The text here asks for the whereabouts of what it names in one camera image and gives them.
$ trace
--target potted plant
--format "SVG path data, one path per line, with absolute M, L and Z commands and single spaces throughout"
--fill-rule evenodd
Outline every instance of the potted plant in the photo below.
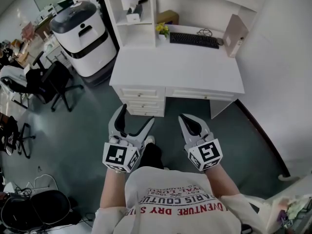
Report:
M 165 41 L 167 36 L 169 35 L 169 28 L 167 25 L 165 25 L 164 22 L 156 25 L 156 31 L 159 32 L 158 37 L 161 41 Z

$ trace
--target black pants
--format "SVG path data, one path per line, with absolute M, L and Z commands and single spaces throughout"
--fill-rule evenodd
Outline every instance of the black pants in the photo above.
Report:
M 159 169 L 164 169 L 161 162 L 161 149 L 153 143 L 148 143 L 143 152 L 138 168 L 142 166 L 151 166 Z

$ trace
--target baseboard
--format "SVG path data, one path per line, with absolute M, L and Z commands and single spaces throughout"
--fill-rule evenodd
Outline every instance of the baseboard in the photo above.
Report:
M 253 124 L 253 126 L 257 129 L 257 131 L 260 133 L 260 135 L 264 138 L 267 145 L 269 146 L 270 150 L 273 152 L 274 156 L 276 157 L 279 165 L 282 168 L 283 175 L 285 177 L 289 177 L 290 173 L 279 154 L 278 150 L 275 148 L 274 144 L 270 140 L 269 136 L 265 133 L 265 131 L 262 129 L 262 127 L 259 125 L 259 123 L 256 121 L 256 119 L 253 117 L 253 115 L 248 111 L 248 109 L 243 105 L 243 103 L 240 100 L 236 100 L 235 104 L 240 108 L 240 110 L 246 115 L 246 117 L 249 119 L 249 121 Z

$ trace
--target computer mouse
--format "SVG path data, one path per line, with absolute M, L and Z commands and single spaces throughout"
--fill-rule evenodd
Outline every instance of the computer mouse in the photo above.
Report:
M 217 43 L 218 43 L 220 46 L 222 46 L 222 45 L 224 44 L 224 41 L 223 41 L 222 38 L 217 38 L 216 41 L 217 41 Z

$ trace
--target shoe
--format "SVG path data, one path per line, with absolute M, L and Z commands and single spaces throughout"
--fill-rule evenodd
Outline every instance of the shoe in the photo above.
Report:
M 155 144 L 155 138 L 154 138 L 154 136 L 148 135 L 148 136 L 146 137 L 146 139 L 144 140 L 144 147 L 146 147 L 147 144 L 149 144 L 149 143 Z

